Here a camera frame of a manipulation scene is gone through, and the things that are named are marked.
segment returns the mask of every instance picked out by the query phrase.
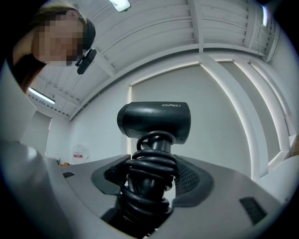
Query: person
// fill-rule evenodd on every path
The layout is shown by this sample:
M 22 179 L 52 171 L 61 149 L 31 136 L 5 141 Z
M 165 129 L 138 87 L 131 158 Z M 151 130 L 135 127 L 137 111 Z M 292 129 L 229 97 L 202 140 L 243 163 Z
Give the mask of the person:
M 24 93 L 46 64 L 69 65 L 89 50 L 95 27 L 68 3 L 42 6 L 16 38 L 7 63 Z

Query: coiled black cable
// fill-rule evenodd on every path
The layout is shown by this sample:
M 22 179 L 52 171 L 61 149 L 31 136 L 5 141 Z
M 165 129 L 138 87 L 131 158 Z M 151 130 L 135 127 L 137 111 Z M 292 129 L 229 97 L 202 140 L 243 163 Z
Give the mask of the coiled black cable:
M 156 146 L 175 143 L 175 137 L 166 131 L 152 131 L 139 138 L 137 152 L 126 162 L 128 187 L 121 187 L 121 210 L 123 216 L 137 225 L 155 229 L 171 214 L 169 201 L 163 198 L 172 188 L 174 176 L 178 176 L 175 157 Z

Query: white ceiling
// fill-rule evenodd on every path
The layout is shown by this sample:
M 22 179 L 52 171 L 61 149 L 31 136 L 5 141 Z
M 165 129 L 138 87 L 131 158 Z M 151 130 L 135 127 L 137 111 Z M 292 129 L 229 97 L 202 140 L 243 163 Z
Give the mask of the white ceiling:
M 74 0 L 96 27 L 98 53 L 83 75 L 77 67 L 47 66 L 34 88 L 53 98 L 40 108 L 71 120 L 100 90 L 150 60 L 184 50 L 227 48 L 269 61 L 277 44 L 278 24 L 262 23 L 262 7 L 251 0 L 130 0 L 119 13 L 108 0 Z

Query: ceiling light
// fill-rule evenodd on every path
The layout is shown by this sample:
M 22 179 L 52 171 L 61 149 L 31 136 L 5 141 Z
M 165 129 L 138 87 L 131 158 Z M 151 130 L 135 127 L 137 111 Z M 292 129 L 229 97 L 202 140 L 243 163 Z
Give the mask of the ceiling light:
M 109 0 L 109 1 L 112 3 L 113 7 L 118 12 L 125 11 L 131 6 L 128 0 Z
M 265 6 L 263 7 L 263 25 L 266 27 L 267 26 L 267 18 L 268 18 L 268 12 Z
M 52 100 L 52 99 L 50 99 L 49 97 L 47 97 L 47 96 L 41 94 L 40 92 L 38 92 L 38 91 L 36 91 L 36 90 L 34 90 L 34 89 L 32 89 L 32 88 L 28 88 L 28 90 L 29 90 L 31 93 L 34 93 L 35 95 L 37 95 L 38 97 L 40 97 L 40 98 L 42 98 L 42 99 L 44 99 L 44 100 L 50 102 L 51 104 L 55 104 L 55 101 L 54 101 L 54 100 Z

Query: white roller blind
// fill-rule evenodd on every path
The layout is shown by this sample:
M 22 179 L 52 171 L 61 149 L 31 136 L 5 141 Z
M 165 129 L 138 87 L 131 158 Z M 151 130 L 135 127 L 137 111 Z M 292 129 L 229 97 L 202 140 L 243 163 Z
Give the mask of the white roller blind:
M 269 162 L 279 153 L 279 142 L 276 128 L 270 111 L 258 89 L 245 73 L 234 63 L 220 63 L 241 85 L 250 98 L 262 123 L 265 133 Z
M 191 131 L 171 152 L 238 170 L 250 177 L 245 131 L 218 83 L 201 67 L 165 73 L 132 87 L 132 101 L 183 101 L 191 110 Z M 132 152 L 136 140 L 131 141 Z
M 33 115 L 22 138 L 22 143 L 37 149 L 45 156 L 51 117 L 38 111 Z

